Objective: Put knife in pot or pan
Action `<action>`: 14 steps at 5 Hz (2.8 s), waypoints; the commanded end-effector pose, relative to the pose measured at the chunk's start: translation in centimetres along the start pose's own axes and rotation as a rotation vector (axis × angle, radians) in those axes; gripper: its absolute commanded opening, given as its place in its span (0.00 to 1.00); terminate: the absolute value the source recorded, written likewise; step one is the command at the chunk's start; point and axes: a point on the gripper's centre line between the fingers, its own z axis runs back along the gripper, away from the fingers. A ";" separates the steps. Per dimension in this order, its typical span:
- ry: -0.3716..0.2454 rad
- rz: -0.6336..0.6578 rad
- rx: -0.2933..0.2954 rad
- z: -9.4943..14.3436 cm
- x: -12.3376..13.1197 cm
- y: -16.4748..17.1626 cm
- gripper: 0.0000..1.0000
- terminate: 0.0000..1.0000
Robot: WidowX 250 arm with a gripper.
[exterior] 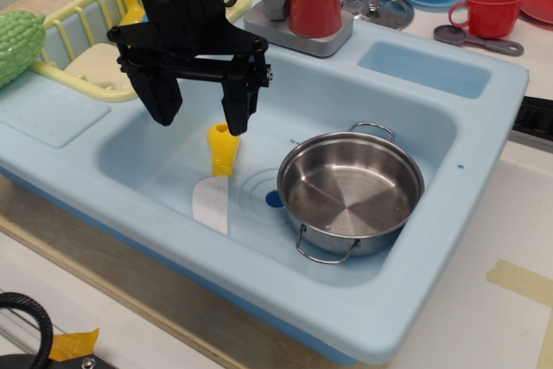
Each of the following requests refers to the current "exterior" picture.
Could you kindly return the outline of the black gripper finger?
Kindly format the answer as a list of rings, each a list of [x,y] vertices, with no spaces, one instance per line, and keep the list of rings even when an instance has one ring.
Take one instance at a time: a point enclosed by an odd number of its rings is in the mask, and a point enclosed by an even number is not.
[[[242,80],[224,80],[222,105],[226,123],[233,136],[247,132],[250,116],[257,110],[258,89]]]
[[[158,68],[126,71],[130,83],[150,116],[163,126],[169,126],[181,108],[181,90],[175,77]]]

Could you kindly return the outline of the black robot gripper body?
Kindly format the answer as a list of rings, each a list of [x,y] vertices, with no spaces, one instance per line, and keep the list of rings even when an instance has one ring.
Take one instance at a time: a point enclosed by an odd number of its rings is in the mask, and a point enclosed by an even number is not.
[[[268,42],[235,27],[224,0],[142,0],[145,22],[111,29],[118,63],[135,88],[155,77],[212,82],[237,80],[266,87],[272,73]]]

